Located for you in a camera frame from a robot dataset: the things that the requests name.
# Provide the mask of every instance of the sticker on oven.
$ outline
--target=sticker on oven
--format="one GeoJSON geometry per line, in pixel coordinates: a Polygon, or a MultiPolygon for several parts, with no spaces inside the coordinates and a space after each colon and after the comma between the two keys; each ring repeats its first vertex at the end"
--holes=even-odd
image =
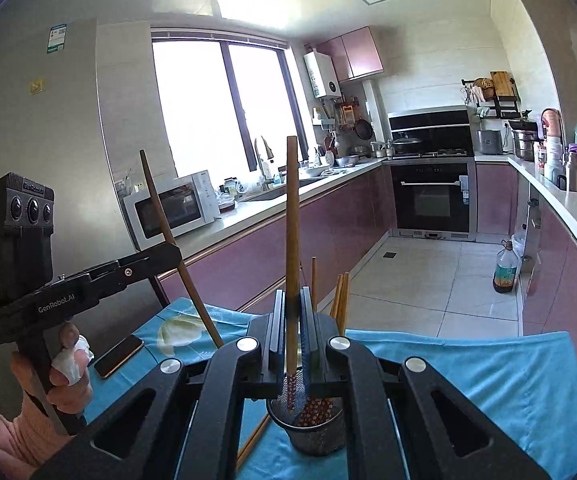
{"type": "Polygon", "coordinates": [[[62,50],[64,48],[64,42],[66,41],[66,24],[56,25],[50,28],[50,34],[48,35],[48,46],[46,48],[46,53],[56,52],[57,50],[62,50]]]}

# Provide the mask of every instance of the window frame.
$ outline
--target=window frame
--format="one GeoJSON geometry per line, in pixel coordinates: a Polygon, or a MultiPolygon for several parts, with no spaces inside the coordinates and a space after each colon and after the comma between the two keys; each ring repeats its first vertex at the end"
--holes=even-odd
{"type": "Polygon", "coordinates": [[[185,38],[171,38],[171,37],[151,38],[151,43],[163,43],[165,41],[211,41],[214,43],[219,43],[220,51],[222,53],[222,61],[224,62],[224,68],[226,69],[226,79],[228,80],[228,87],[231,92],[231,101],[233,102],[233,108],[235,108],[235,117],[237,118],[237,125],[240,130],[240,138],[242,140],[242,145],[244,147],[244,153],[246,155],[246,162],[248,164],[249,171],[257,170],[258,164],[252,145],[251,135],[248,130],[248,125],[246,124],[246,114],[244,112],[244,107],[242,106],[242,100],[240,98],[240,92],[237,87],[235,70],[233,69],[233,59],[231,57],[229,46],[232,44],[240,46],[245,45],[249,46],[250,48],[263,48],[265,50],[274,51],[278,56],[278,64],[280,65],[280,72],[282,74],[282,78],[284,79],[284,88],[286,90],[286,97],[288,98],[288,104],[291,107],[291,115],[293,115],[293,122],[295,124],[295,129],[297,133],[297,143],[299,144],[302,160],[308,160],[309,144],[307,142],[307,134],[304,130],[304,124],[302,122],[299,105],[297,103],[297,94],[293,86],[293,80],[291,79],[291,74],[289,72],[289,64],[288,62],[286,62],[286,53],[288,52],[287,50],[282,48],[274,48],[263,44],[250,43],[248,41],[217,40],[214,38],[194,38],[191,36],[185,38]]]}

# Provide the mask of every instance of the cutting board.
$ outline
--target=cutting board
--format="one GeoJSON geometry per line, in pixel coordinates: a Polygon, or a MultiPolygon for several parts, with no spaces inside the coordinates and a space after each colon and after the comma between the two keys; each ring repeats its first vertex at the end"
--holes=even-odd
{"type": "Polygon", "coordinates": [[[491,79],[498,97],[515,97],[511,76],[508,72],[491,72],[491,79]]]}

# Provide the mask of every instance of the white microwave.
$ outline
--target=white microwave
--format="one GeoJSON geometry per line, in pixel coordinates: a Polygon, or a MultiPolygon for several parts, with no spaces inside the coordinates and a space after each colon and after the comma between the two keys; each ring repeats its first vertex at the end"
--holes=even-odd
{"type": "MultiPolygon", "coordinates": [[[[178,178],[158,179],[155,189],[162,202],[173,236],[210,224],[219,218],[219,208],[208,171],[178,178]]],[[[142,251],[164,241],[148,189],[123,198],[131,237],[142,251]]]]}

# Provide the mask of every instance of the lower cabinet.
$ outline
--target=lower cabinet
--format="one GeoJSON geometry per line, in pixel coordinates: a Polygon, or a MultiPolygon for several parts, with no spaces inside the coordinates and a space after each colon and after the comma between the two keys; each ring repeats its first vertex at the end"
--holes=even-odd
{"type": "MultiPolygon", "coordinates": [[[[303,285],[310,285],[317,258],[317,302],[335,288],[387,232],[395,218],[390,179],[376,168],[300,207],[303,285]]],[[[274,304],[274,284],[284,287],[286,219],[279,218],[188,267],[202,301],[232,310],[265,314],[274,304]]],[[[177,273],[161,280],[169,301],[187,298],[177,273]]]]}
{"type": "Polygon", "coordinates": [[[477,174],[477,233],[509,236],[515,228],[518,174],[510,164],[479,162],[477,174]]]}
{"type": "Polygon", "coordinates": [[[537,261],[522,311],[524,334],[568,332],[577,354],[577,243],[549,205],[540,209],[537,261]]]}

